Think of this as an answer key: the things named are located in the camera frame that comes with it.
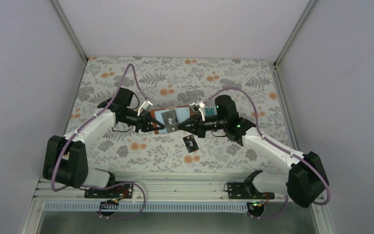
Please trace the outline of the teal credit card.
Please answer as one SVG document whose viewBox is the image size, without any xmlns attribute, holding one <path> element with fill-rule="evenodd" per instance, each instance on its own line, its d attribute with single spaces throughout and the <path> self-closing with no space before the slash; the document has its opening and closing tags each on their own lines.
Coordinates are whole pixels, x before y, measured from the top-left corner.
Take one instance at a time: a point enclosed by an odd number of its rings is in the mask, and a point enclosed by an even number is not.
<svg viewBox="0 0 374 234">
<path fill-rule="evenodd" d="M 205 108 L 205 115 L 206 116 L 213 116 L 215 114 L 216 114 L 216 111 L 215 111 L 214 108 L 208 108 L 208 107 Z"/>
</svg>

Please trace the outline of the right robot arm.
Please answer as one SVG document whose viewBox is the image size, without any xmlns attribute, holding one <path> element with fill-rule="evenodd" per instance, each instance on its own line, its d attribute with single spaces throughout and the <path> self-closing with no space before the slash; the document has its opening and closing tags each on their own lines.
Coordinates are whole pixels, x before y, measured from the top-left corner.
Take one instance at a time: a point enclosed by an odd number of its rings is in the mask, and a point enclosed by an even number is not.
<svg viewBox="0 0 374 234">
<path fill-rule="evenodd" d="M 228 95 L 216 97 L 215 105 L 216 114 L 206 116 L 204 104 L 191 104 L 194 115 L 179 123 L 178 128 L 199 138 L 204 138 L 208 131 L 223 130 L 229 140 L 273 162 L 279 173 L 255 170 L 244 180 L 248 194 L 287 195 L 303 208 L 319 205 L 316 199 L 323 192 L 327 193 L 327 199 L 322 204 L 330 201 L 329 180 L 318 154 L 305 154 L 270 138 L 255 123 L 239 116 L 235 102 Z"/>
</svg>

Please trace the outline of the brown leather card holder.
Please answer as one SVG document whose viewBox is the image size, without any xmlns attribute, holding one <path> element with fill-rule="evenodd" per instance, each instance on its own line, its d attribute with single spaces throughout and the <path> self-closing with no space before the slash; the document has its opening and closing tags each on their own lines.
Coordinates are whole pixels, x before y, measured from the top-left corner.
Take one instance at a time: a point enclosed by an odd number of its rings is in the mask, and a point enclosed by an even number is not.
<svg viewBox="0 0 374 234">
<path fill-rule="evenodd" d="M 154 109 L 150 113 L 153 118 L 164 125 L 164 129 L 154 131 L 156 135 L 178 131 L 178 124 L 192 116 L 192 110 L 187 105 Z"/>
</svg>

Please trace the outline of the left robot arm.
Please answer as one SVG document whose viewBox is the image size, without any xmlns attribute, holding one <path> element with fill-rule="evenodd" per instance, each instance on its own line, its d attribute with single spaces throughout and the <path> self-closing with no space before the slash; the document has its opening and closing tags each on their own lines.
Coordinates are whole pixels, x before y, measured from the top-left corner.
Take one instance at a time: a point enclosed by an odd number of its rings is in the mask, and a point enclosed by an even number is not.
<svg viewBox="0 0 374 234">
<path fill-rule="evenodd" d="M 136 133 L 165 128 L 148 111 L 151 106 L 148 100 L 138 110 L 130 108 L 134 95 L 134 92 L 126 88 L 119 88 L 112 98 L 100 103 L 95 114 L 80 127 L 63 136 L 52 136 L 48 140 L 43 177 L 51 182 L 54 192 L 67 187 L 107 188 L 112 174 L 101 169 L 91 169 L 87 161 L 87 150 L 116 124 L 132 126 Z"/>
</svg>

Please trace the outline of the black VIP credit card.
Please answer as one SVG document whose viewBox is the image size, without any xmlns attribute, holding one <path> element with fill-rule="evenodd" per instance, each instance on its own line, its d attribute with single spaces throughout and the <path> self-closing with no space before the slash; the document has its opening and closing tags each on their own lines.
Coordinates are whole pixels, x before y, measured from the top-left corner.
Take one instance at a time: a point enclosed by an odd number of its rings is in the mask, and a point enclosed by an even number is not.
<svg viewBox="0 0 374 234">
<path fill-rule="evenodd" d="M 188 135 L 188 136 L 183 137 L 183 142 L 189 153 L 199 150 L 199 146 L 195 140 L 194 135 Z"/>
</svg>

